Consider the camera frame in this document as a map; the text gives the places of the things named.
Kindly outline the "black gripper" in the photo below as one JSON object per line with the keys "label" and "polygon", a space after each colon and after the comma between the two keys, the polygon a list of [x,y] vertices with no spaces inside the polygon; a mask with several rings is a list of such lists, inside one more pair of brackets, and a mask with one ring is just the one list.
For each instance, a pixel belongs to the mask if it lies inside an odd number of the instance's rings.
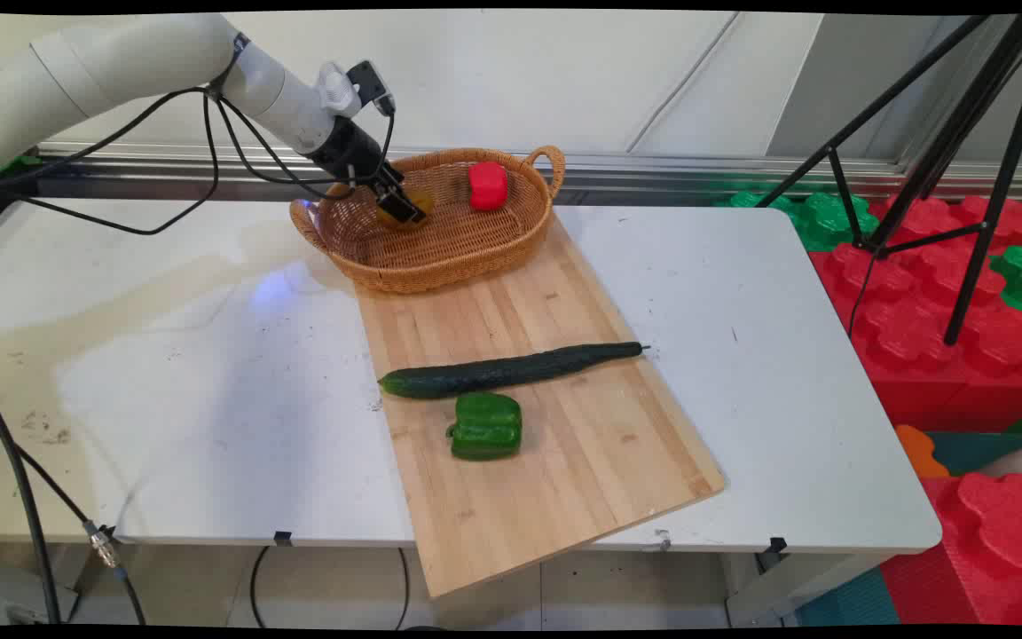
{"label": "black gripper", "polygon": [[349,117],[336,117],[326,140],[305,154],[336,185],[366,185],[385,194],[376,199],[376,218],[381,224],[425,224],[428,193],[403,189],[405,175],[394,170],[384,150]]}

